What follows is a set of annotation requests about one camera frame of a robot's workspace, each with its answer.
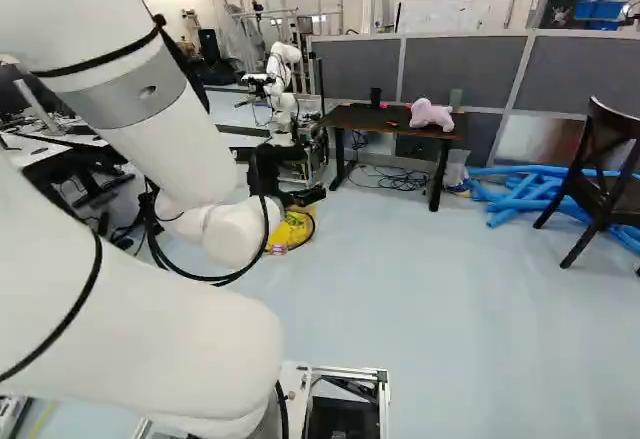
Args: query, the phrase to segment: plush toy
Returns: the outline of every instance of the plush toy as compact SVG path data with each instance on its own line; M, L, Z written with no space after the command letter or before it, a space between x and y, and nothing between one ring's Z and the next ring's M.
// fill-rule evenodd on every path
M424 127L435 123L442 127L444 132L451 132L455 127L451 119L451 106L434 106L429 99L421 97L411 106L411 121L409 127Z

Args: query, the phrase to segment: wooden desk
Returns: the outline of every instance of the wooden desk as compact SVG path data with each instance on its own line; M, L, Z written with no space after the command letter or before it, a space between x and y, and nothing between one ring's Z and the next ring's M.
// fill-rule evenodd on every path
M438 166L429 191L429 210L436 212L440 206L442 179L444 178L444 171L449 158L451 142L464 140L468 130L467 119L464 114L452 114L452 117L456 124L455 129L451 132L443 132L442 128L435 124L422 129L410 128L411 110L405 106L388 106L386 109L372 109L368 104L337 106L320 121L320 126L333 128L336 142L336 177L331 182L329 190L335 191L342 181L349 176L356 164L354 160L349 161L346 166L344 163L343 135L345 129L440 139ZM388 121L397 122L398 127L386 124Z

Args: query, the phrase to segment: black chair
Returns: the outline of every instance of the black chair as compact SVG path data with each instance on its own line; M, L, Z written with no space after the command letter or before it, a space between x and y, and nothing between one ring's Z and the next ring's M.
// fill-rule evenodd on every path
M635 144L620 168L620 175L605 177L603 171L607 163L634 140ZM582 139L567 177L557 196L533 225L540 229L565 195L571 196L591 216L591 224L560 267L566 269L571 266L596 232L606 230L611 224L640 226L640 180L633 175L638 158L640 119L614 111L592 96ZM587 177L582 172L590 167L595 169L595 177Z

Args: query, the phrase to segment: yellow object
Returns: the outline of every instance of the yellow object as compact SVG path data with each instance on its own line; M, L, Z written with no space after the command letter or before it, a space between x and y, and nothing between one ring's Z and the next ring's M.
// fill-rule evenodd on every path
M47 405L45 410L42 411L42 414L40 414L40 417L36 421L35 426L33 426L33 429L29 431L29 439L36 439L36 437L38 437L38 434L40 434L40 431L44 427L44 423L47 422L47 419L49 419L49 416L51 415L53 410L56 408L56 406L57 406L57 403L55 401L51 401Z
M470 189L467 189L466 191L460 191L460 192L454 192L454 191L447 191L447 192L450 192L454 196L458 196L458 197L466 197L466 198L471 197Z
M307 241L315 230L315 216L315 207L287 211L284 221L269 237L267 252L286 254Z

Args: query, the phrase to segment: desk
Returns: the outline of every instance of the desk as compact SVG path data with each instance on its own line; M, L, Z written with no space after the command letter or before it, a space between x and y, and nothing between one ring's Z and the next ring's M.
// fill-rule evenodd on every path
M451 132L443 132L438 125L432 124L421 129L409 127L411 110L405 106L388 106L386 109L372 109L368 104L352 104L337 106L321 121L320 126L332 127L336 142L336 177L331 182L329 190L335 191L344 181L356 164L351 160L344 164L344 129L358 129L361 131L387 132L391 134L404 134L409 136L430 137L440 139L440 156L438 166L431 183L429 192L429 210L436 212L440 206L440 193L442 192L442 179L444 178L449 149L452 141L463 141L468 129L467 119L464 114L452 114L456 127ZM387 121L397 122L398 127L385 124Z
M71 148L13 134L0 133L0 136L11 148L3 151L9 162L51 202L70 216L76 217L67 201L60 196L49 180L52 171L64 165Z
M86 126L87 124L82 120L66 121L61 124L62 126ZM52 136L48 133L47 129L38 131L25 131L25 127L18 129L14 134L22 137L29 137L31 139L38 139L39 141L50 142L51 144L62 144L64 146L77 147L91 147L101 148L109 145L107 141L102 139L97 134L64 134L62 136Z
M87 124L80 119L74 119L64 121L61 125L68 127L86 126ZM45 141L51 145L57 144L71 147L78 151L78 154L75 155L75 162L78 164L82 163L86 167L77 168L75 175L87 191L87 194L75 201L73 203L73 207L83 207L104 193L109 192L126 182L132 181L135 178L133 174L118 175L118 172L110 166L98 167L98 164L124 164L127 161L115 149L113 149L107 141L100 138L97 134L64 134L62 136L52 136L48 134L46 129L37 131L30 131L27 129L25 132L24 127L16 131L14 134L25 138L36 139L38 141ZM91 174L91 169L115 175L116 177L105 184L98 185Z
M68 146L49 144L36 139L14 136L13 134L0 133L0 137L10 148L4 151L9 157L9 162L19 170L34 166L70 149Z

